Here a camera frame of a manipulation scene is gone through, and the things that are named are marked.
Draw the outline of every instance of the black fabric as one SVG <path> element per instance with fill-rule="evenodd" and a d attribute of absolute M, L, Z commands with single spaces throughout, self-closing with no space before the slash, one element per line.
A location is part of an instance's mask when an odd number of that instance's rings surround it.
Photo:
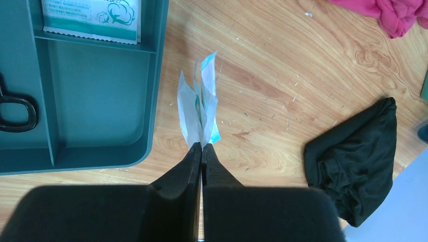
<path fill-rule="evenodd" d="M 339 216 L 361 225 L 392 187 L 397 143 L 395 100 L 384 98 L 306 144 L 308 185 L 323 189 Z"/>

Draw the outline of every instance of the pink fabric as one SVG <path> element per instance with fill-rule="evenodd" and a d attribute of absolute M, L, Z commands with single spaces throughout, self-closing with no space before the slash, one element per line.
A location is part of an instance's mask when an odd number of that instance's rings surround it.
<path fill-rule="evenodd" d="M 346 9 L 373 17 L 390 38 L 403 37 L 416 19 L 428 29 L 428 0 L 330 0 Z"/>

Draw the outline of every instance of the scissor handle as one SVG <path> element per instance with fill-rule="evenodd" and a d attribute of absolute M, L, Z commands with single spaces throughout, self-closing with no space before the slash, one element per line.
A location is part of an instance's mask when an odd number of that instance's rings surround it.
<path fill-rule="evenodd" d="M 3 120 L 0 116 L 0 131 L 10 132 L 10 133 L 21 133 L 32 130 L 37 125 L 37 114 L 36 109 L 31 102 L 21 97 L 11 97 L 5 96 L 1 91 L 0 86 L 0 104 L 2 103 L 16 103 L 24 105 L 27 108 L 28 112 L 28 121 L 25 124 L 14 124 Z"/>

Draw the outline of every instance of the green object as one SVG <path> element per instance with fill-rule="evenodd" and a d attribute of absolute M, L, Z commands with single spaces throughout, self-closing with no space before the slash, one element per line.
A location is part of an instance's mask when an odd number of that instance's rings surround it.
<path fill-rule="evenodd" d="M 422 91 L 420 96 L 428 102 L 428 72 L 425 75 L 425 81 L 423 82 Z"/>
<path fill-rule="evenodd" d="M 141 43 L 43 32 L 40 1 L 0 4 L 0 72 L 35 99 L 31 131 L 0 132 L 0 174 L 130 166 L 152 147 L 168 0 L 142 1 Z M 16 119 L 22 108 L 0 106 Z"/>
<path fill-rule="evenodd" d="M 417 135 L 422 141 L 428 144 L 428 124 L 420 128 Z"/>

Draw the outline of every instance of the wooden table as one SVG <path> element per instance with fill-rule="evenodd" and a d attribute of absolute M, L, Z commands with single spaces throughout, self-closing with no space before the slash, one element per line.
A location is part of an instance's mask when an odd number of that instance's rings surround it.
<path fill-rule="evenodd" d="M 196 58 L 216 50 L 223 138 L 215 149 L 243 184 L 307 186 L 304 143 L 381 96 L 398 106 L 396 177 L 426 147 L 416 128 L 428 117 L 419 97 L 427 43 L 428 30 L 417 24 L 392 40 L 376 20 L 326 0 L 172 0 L 150 156 L 129 168 L 2 176 L 0 228 L 35 186 L 147 184 L 177 164 L 188 151 L 177 113 L 179 73 L 191 80 Z"/>

